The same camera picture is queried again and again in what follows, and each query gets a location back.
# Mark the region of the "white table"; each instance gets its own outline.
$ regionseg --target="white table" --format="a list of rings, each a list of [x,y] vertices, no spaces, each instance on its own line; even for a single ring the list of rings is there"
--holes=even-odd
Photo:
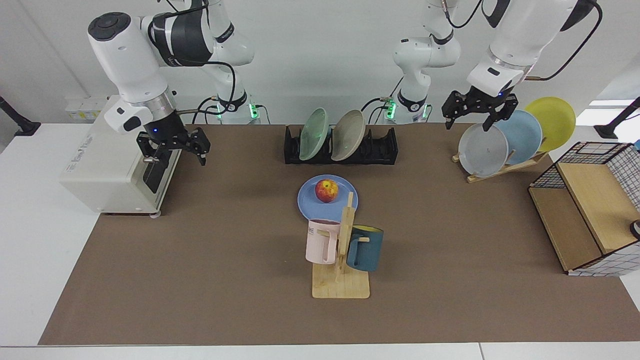
[[[640,359],[640,342],[38,347],[98,219],[58,184],[88,128],[44,124],[0,154],[0,359]],[[569,144],[578,140],[601,141],[590,127],[578,128]],[[640,274],[623,281],[640,306]]]

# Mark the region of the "green plate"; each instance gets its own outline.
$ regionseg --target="green plate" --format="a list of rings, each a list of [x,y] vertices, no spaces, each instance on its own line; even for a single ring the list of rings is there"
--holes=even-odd
[[[320,151],[327,132],[329,132],[329,121],[326,118],[326,111],[318,108],[311,114],[300,134],[300,160],[307,161]]]

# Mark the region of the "mug rim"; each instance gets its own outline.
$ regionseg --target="mug rim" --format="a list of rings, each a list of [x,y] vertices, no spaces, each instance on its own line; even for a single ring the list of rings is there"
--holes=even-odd
[[[334,221],[334,220],[325,219],[325,218],[309,219],[309,222],[313,222],[313,223],[321,224],[321,225],[340,225],[340,222],[337,222],[337,221]]]
[[[353,229],[358,229],[358,230],[362,230],[362,231],[368,231],[370,233],[384,233],[385,231],[380,229],[379,227],[374,227],[374,226],[370,226],[370,225],[361,225],[361,224],[353,224]]]

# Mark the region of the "yellow plate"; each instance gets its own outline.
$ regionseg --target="yellow plate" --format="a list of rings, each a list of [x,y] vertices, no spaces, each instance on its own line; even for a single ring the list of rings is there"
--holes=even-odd
[[[524,110],[535,116],[542,127],[544,141],[540,151],[555,150],[573,135],[575,113],[571,105],[559,97],[541,97]]]

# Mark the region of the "light blue plate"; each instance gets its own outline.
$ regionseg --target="light blue plate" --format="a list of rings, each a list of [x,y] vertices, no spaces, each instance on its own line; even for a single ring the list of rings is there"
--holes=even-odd
[[[323,203],[316,196],[316,184],[323,179],[331,179],[338,184],[338,197],[328,204]],[[358,193],[349,181],[336,175],[314,176],[300,188],[298,208],[308,220],[326,219],[340,222],[342,221],[342,209],[347,206],[349,192],[353,192],[353,207],[357,209]]]
[[[516,110],[507,121],[498,121],[495,126],[504,133],[509,143],[509,153],[516,152],[507,160],[507,165],[516,165],[531,159],[542,144],[542,127],[536,117],[524,110]]]

